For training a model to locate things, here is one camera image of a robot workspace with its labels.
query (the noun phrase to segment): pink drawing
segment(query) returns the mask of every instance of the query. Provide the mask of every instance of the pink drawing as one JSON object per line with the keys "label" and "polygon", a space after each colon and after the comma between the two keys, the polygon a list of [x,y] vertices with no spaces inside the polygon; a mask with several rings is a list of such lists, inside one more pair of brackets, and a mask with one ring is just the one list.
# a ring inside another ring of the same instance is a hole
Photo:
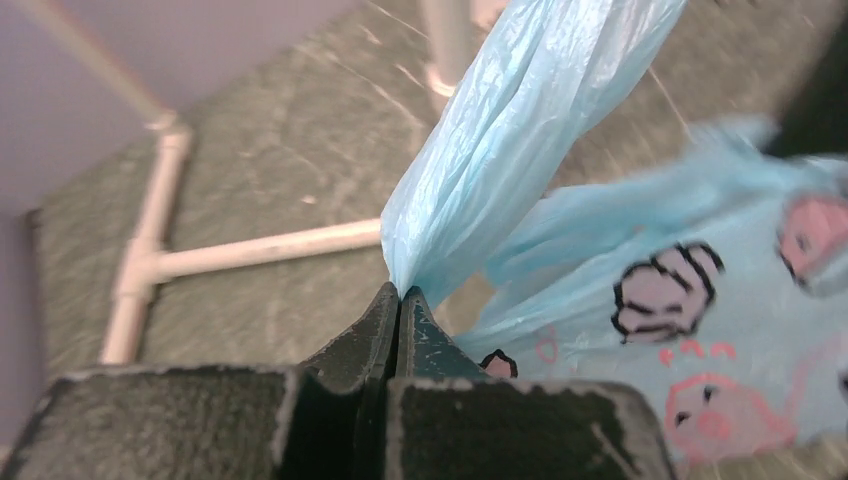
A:
{"label": "pink drawing", "polygon": [[710,356],[718,357],[724,355],[731,360],[736,360],[736,349],[729,343],[716,343],[710,347]]}
{"label": "pink drawing", "polygon": [[704,349],[701,348],[701,344],[695,340],[685,340],[680,343],[680,353],[689,352],[695,352],[696,357],[704,358]]}
{"label": "pink drawing", "polygon": [[670,367],[672,360],[674,360],[674,352],[672,352],[670,348],[663,348],[660,350],[660,363],[666,367]]}
{"label": "pink drawing", "polygon": [[758,391],[713,373],[671,387],[665,430],[690,463],[785,446],[797,434],[792,419],[776,413]]}
{"label": "pink drawing", "polygon": [[[706,352],[704,348],[701,347],[701,344],[698,343],[697,340],[684,340],[680,343],[680,353],[686,355],[689,353],[694,353],[698,358],[706,357]],[[729,343],[716,343],[712,347],[710,347],[710,356],[718,357],[721,355],[725,355],[730,359],[736,358],[736,349],[733,348],[733,345]],[[670,348],[663,348],[659,352],[660,363],[665,365],[666,367],[671,366],[672,360],[674,360],[674,351]]]}
{"label": "pink drawing", "polygon": [[493,377],[515,378],[518,376],[518,364],[500,348],[486,355],[486,358],[480,362],[480,368]]}
{"label": "pink drawing", "polygon": [[848,247],[848,201],[835,195],[795,199],[787,209],[778,241],[789,273],[798,285],[811,291],[822,270]]}
{"label": "pink drawing", "polygon": [[715,300],[712,279],[721,258],[703,243],[675,245],[625,270],[613,287],[612,324],[627,342],[692,335]]}
{"label": "pink drawing", "polygon": [[536,355],[539,359],[548,365],[556,363],[559,357],[559,347],[556,343],[556,330],[553,325],[548,325],[548,334],[541,334],[542,337],[536,343]]}

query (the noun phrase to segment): pipe joint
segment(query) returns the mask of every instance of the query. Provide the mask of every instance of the pipe joint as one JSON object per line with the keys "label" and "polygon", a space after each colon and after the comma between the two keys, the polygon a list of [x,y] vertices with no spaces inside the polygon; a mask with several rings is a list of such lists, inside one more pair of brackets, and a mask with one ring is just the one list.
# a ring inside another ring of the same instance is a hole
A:
{"label": "pipe joint", "polygon": [[162,255],[160,242],[140,237],[130,240],[115,281],[113,300],[129,297],[152,301],[156,285],[166,281],[158,269]]}

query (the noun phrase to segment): twisted plastic bag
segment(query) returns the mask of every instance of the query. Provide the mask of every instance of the twisted plastic bag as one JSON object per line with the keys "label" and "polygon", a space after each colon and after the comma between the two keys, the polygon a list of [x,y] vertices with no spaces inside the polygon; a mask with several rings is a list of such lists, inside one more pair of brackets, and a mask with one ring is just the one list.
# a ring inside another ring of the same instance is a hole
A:
{"label": "twisted plastic bag", "polygon": [[512,0],[389,199],[401,293],[460,287],[541,198],[574,141],[633,89],[685,0]]}

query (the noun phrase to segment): cartoon face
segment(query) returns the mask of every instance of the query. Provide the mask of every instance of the cartoon face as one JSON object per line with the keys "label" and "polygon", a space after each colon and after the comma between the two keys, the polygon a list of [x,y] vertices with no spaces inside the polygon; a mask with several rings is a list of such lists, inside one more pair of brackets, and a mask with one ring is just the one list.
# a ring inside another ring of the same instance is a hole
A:
{"label": "cartoon face", "polygon": [[779,235],[783,262],[802,286],[831,257],[848,246],[848,202],[837,196],[808,195],[789,206]]}
{"label": "cartoon face", "polygon": [[480,362],[480,368],[493,377],[515,378],[518,376],[518,364],[500,348],[486,355],[486,358]]}
{"label": "cartoon face", "polygon": [[716,374],[696,375],[671,388],[665,430],[693,463],[783,447],[797,433],[759,392]]}

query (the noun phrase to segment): white pipe frame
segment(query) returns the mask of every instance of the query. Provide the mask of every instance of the white pipe frame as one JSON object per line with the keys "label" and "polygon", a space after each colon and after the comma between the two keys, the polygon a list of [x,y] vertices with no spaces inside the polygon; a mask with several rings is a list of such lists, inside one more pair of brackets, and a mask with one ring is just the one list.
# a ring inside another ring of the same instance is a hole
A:
{"label": "white pipe frame", "polygon": [[[153,173],[133,237],[127,242],[112,291],[112,310],[99,361],[135,361],[157,285],[173,278],[380,245],[380,219],[335,225],[245,242],[168,252],[165,238],[192,131],[148,92],[94,36],[52,0],[15,0],[69,53],[89,67],[157,132]],[[468,0],[421,0],[428,26],[433,93],[447,101],[473,59]],[[437,106],[441,113],[444,105]]]}
{"label": "white pipe frame", "polygon": [[474,60],[470,0],[419,0],[433,62],[426,69],[430,103],[441,114]]}

